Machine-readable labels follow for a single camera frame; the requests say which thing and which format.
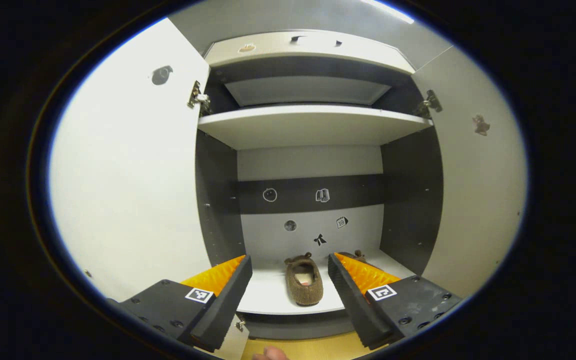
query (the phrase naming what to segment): cabinet hinge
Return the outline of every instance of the cabinet hinge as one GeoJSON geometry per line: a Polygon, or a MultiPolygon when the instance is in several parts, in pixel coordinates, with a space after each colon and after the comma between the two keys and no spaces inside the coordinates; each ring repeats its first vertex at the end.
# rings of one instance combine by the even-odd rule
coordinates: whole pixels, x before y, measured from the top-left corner
{"type": "Polygon", "coordinates": [[[430,109],[434,109],[436,112],[441,112],[443,107],[441,103],[439,103],[439,98],[437,98],[437,95],[435,95],[435,92],[432,91],[432,89],[429,89],[425,93],[428,97],[417,105],[416,110],[414,110],[414,115],[424,119],[432,119],[430,109]]]}
{"type": "Polygon", "coordinates": [[[188,99],[188,107],[194,109],[195,104],[200,103],[199,116],[202,117],[212,114],[213,110],[210,109],[210,96],[202,93],[199,86],[201,86],[199,81],[195,81],[192,86],[192,91],[190,92],[190,98],[188,99]]]}

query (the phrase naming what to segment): dark gray stripe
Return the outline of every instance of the dark gray stripe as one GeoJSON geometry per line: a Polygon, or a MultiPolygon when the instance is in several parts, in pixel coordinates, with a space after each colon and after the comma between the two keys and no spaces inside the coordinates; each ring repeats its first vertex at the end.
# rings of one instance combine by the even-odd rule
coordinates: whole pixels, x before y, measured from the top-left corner
{"type": "Polygon", "coordinates": [[[384,203],[384,176],[348,175],[240,181],[239,209],[242,214],[284,214],[366,207],[384,203]],[[274,202],[263,198],[275,189],[274,202]],[[327,189],[329,201],[316,201],[318,190],[327,189]]]}
{"type": "Polygon", "coordinates": [[[215,66],[210,70],[208,84],[228,84],[275,76],[330,76],[364,80],[399,88],[407,84],[410,75],[377,64],[351,59],[322,56],[278,56],[250,59],[215,66]]]}
{"type": "Polygon", "coordinates": [[[385,184],[379,248],[421,275],[435,247],[444,173],[435,127],[381,146],[385,184]]]}
{"type": "Polygon", "coordinates": [[[346,310],[302,315],[241,314],[251,339],[303,340],[354,331],[346,310]]]}

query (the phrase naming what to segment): sticker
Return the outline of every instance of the sticker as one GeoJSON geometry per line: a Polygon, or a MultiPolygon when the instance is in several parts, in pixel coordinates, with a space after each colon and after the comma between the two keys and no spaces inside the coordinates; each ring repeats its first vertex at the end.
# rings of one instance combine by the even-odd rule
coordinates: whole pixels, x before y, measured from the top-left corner
{"type": "Polygon", "coordinates": [[[327,203],[328,200],[330,200],[330,194],[328,189],[317,190],[317,192],[315,193],[315,201],[327,203]]]}
{"type": "Polygon", "coordinates": [[[348,219],[345,216],[341,216],[340,218],[336,219],[336,228],[343,228],[348,224],[348,219]]]}
{"type": "Polygon", "coordinates": [[[186,299],[197,301],[197,303],[208,303],[208,300],[213,296],[212,291],[198,289],[193,287],[186,296],[186,299]]]}
{"type": "Polygon", "coordinates": [[[286,223],[283,224],[283,228],[288,231],[288,232],[293,232],[295,230],[297,230],[297,223],[293,220],[288,220],[286,221],[286,223]]]}
{"type": "Polygon", "coordinates": [[[393,288],[388,285],[383,285],[375,287],[373,289],[369,289],[368,292],[375,301],[380,301],[382,299],[386,299],[387,297],[397,295],[397,292],[394,291],[393,288]]]}
{"type": "Polygon", "coordinates": [[[263,191],[261,196],[263,196],[263,200],[267,201],[268,203],[272,203],[277,200],[277,191],[272,187],[268,187],[268,189],[263,191]]]}
{"type": "Polygon", "coordinates": [[[237,52],[238,53],[247,53],[249,51],[255,50],[256,48],[257,47],[253,43],[247,43],[246,45],[243,45],[241,48],[239,48],[239,50],[237,52]]]}
{"type": "Polygon", "coordinates": [[[312,241],[314,241],[315,243],[317,243],[318,246],[322,246],[322,244],[326,244],[326,243],[327,243],[327,241],[324,240],[324,238],[322,237],[322,234],[319,234],[319,236],[318,236],[316,239],[312,240],[312,241]]]}

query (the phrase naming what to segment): dark gray side panel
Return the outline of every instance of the dark gray side panel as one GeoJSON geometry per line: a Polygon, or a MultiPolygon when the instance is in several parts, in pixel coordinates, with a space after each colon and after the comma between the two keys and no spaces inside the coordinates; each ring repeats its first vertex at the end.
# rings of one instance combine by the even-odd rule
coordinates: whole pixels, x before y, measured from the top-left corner
{"type": "Polygon", "coordinates": [[[377,101],[372,104],[373,109],[388,110],[404,114],[414,114],[418,105],[424,98],[419,92],[417,85],[408,76],[396,87],[386,91],[377,101]]]}
{"type": "Polygon", "coordinates": [[[197,130],[194,169],[199,223],[210,264],[244,255],[242,217],[236,198],[237,152],[197,130]]]}
{"type": "Polygon", "coordinates": [[[379,248],[417,275],[435,246],[444,175],[435,127],[381,146],[385,201],[379,248]]]}

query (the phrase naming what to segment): cabinet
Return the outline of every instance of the cabinet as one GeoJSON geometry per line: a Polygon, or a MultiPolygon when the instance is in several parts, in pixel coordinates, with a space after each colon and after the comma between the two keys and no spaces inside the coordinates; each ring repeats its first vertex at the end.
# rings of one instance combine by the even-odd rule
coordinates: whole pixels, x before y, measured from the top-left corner
{"type": "Polygon", "coordinates": [[[164,19],[83,81],[55,133],[48,184],[62,243],[103,296],[124,301],[160,279],[182,281],[245,251],[253,277],[238,311],[289,317],[343,310],[323,256],[355,248],[400,278],[418,273],[471,294],[512,242],[527,171],[509,105],[454,47],[414,69],[377,41],[289,30],[217,41],[202,57],[164,19]],[[414,114],[428,90],[443,107],[432,119],[414,114]],[[492,123],[485,137],[473,132],[477,114],[492,123]],[[388,172],[384,146],[420,132],[432,141],[398,153],[412,159],[402,161],[409,168],[388,172]],[[198,136],[231,152],[232,194],[211,180],[220,160],[199,160],[206,148],[198,136]],[[427,171],[407,174],[429,166],[425,154],[434,151],[443,182],[426,189],[427,171]],[[380,190],[366,192],[368,183],[380,190]],[[286,188],[270,208],[261,192],[272,184],[286,188]],[[331,200],[315,203],[323,187],[331,200]],[[290,201],[285,194],[293,194],[290,201]],[[225,211],[219,204],[228,201],[237,205],[225,211]],[[339,217],[347,226],[335,226],[339,217]],[[412,230],[390,237],[403,234],[393,231],[394,217],[400,228],[435,231],[429,239],[412,230]],[[226,218],[237,226],[215,226],[226,218]],[[296,221],[295,232],[284,229],[287,220],[296,221]],[[331,239],[327,247],[313,242],[317,234],[331,239]],[[285,285],[282,259],[305,251],[324,278],[324,298],[313,307],[293,303],[285,285]],[[425,270],[407,267],[404,253],[425,257],[425,270]]]}

